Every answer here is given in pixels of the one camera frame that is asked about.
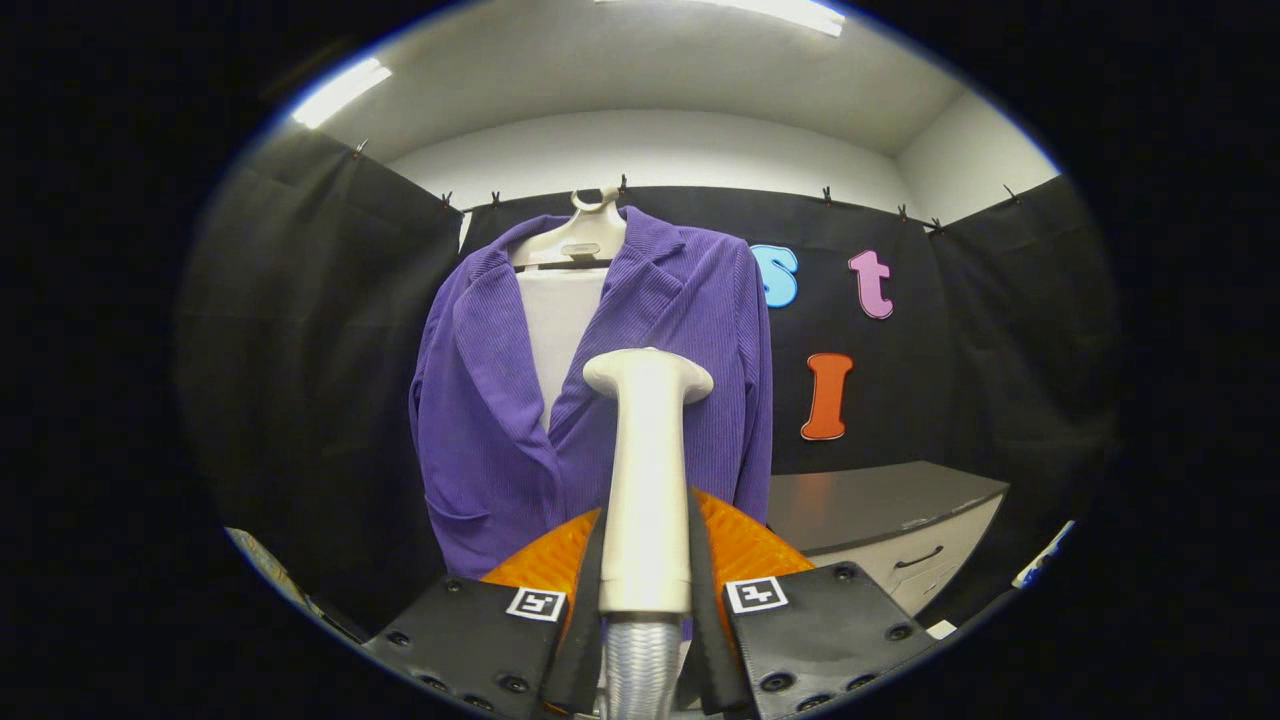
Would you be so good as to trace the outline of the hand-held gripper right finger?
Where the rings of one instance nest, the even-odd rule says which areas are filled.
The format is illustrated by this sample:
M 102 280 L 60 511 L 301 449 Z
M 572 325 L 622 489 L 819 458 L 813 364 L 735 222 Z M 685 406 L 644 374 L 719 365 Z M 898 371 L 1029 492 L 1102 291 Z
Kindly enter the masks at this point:
M 814 719 L 927 661 L 934 638 L 856 562 L 818 566 L 699 489 L 687 683 L 723 719 Z

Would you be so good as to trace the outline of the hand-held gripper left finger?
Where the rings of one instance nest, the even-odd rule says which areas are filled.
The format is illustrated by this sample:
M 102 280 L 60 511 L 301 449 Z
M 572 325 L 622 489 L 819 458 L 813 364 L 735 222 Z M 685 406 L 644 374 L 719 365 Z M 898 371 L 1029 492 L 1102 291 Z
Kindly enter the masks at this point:
M 591 714 L 605 514 L 545 533 L 483 579 L 445 575 L 364 643 L 387 670 L 480 719 Z

